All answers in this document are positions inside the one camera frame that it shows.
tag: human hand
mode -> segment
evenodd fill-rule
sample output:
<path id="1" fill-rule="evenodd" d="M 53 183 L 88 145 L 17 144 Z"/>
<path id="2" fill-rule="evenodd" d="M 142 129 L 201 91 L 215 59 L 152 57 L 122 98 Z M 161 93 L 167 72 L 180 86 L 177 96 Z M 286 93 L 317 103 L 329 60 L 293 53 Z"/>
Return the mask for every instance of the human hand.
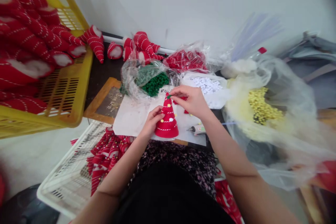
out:
<path id="1" fill-rule="evenodd" d="M 204 99 L 202 90 L 198 87 L 181 85 L 175 87 L 169 94 L 172 95 L 172 100 L 176 101 L 190 114 L 201 120 L 211 112 Z M 180 98 L 183 96 L 187 97 L 187 100 L 182 100 Z"/>
<path id="2" fill-rule="evenodd" d="M 151 112 L 149 112 L 147 116 L 147 120 L 145 125 L 143 126 L 139 135 L 143 136 L 144 138 L 151 138 L 156 128 L 156 123 L 164 118 L 164 114 L 161 113 L 162 106 L 157 106 Z"/>

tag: floral skirt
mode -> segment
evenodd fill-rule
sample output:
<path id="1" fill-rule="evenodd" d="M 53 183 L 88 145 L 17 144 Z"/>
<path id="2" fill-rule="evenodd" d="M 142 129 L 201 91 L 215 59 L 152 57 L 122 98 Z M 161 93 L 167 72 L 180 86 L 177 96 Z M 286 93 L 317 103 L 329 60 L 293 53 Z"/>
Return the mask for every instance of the floral skirt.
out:
<path id="1" fill-rule="evenodd" d="M 214 182 L 216 161 L 212 153 L 173 142 L 150 140 L 132 180 L 152 164 L 160 162 L 173 163 L 179 166 L 194 179 L 205 193 L 216 199 Z"/>

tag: black top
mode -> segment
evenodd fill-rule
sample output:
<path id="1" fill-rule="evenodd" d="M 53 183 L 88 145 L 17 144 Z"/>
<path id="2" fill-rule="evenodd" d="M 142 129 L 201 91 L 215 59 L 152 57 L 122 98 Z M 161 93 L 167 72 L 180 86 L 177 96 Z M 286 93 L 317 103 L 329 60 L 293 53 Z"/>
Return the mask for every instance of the black top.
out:
<path id="1" fill-rule="evenodd" d="M 152 165 L 120 202 L 113 223 L 234 223 L 187 172 L 174 164 Z"/>

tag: yellow plastic crate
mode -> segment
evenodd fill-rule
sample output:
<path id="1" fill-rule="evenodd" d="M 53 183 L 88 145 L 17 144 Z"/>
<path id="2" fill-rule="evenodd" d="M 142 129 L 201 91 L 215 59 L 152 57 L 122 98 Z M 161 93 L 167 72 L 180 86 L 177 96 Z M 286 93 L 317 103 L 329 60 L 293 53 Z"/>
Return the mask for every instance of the yellow plastic crate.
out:
<path id="1" fill-rule="evenodd" d="M 73 35 L 80 36 L 89 27 L 74 0 L 47 1 L 58 9 L 61 22 Z M 0 139 L 79 125 L 93 59 L 92 50 L 86 50 L 73 65 L 57 69 L 40 81 L 37 98 L 48 104 L 44 112 L 35 115 L 0 106 Z"/>

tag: red cap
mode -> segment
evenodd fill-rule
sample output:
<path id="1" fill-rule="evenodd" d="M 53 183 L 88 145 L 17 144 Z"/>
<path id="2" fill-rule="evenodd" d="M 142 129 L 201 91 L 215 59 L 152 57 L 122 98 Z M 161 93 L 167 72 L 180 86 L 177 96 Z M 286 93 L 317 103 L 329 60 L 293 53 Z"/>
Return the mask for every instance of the red cap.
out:
<path id="1" fill-rule="evenodd" d="M 261 54 L 264 54 L 265 52 L 267 52 L 266 48 L 265 47 L 260 47 L 258 49 L 258 51 L 261 53 Z"/>

